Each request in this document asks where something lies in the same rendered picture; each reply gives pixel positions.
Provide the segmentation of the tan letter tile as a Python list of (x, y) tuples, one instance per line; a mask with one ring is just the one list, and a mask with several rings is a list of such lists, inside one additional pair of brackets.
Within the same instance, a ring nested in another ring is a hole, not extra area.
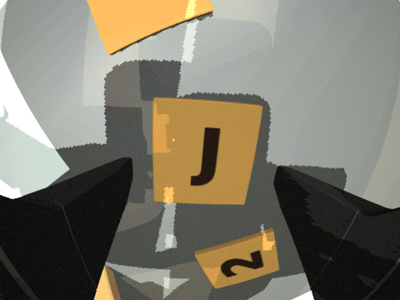
[(275, 273), (280, 269), (273, 228), (194, 251), (197, 263), (216, 288)]
[(153, 98), (153, 200), (244, 204), (263, 106)]

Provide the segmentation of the tan board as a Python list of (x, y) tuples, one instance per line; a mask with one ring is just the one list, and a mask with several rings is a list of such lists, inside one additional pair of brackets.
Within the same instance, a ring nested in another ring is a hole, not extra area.
[(113, 271), (104, 264), (94, 300), (121, 300)]

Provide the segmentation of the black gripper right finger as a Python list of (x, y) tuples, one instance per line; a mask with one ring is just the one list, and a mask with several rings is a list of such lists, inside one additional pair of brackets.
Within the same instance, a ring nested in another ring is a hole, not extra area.
[(400, 207), (287, 166), (273, 184), (314, 300), (368, 300), (399, 266)]

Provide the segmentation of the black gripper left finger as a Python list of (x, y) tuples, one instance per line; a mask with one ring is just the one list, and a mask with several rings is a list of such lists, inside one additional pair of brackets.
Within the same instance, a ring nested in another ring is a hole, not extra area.
[(0, 260), (31, 300), (94, 300), (133, 185), (120, 157), (26, 196), (0, 196)]

